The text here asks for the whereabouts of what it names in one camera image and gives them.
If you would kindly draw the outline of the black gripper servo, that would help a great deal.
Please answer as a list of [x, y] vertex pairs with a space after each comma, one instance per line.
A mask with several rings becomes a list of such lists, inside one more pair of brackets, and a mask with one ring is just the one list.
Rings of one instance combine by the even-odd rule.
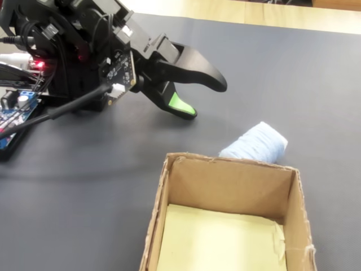
[[225, 77], [193, 47], [172, 43], [165, 33], [152, 39], [131, 18], [133, 13], [129, 10], [115, 13], [114, 34], [123, 45], [144, 59], [140, 62], [140, 92], [161, 110], [193, 120], [197, 111], [181, 100], [174, 82], [200, 84], [216, 92], [225, 92]]

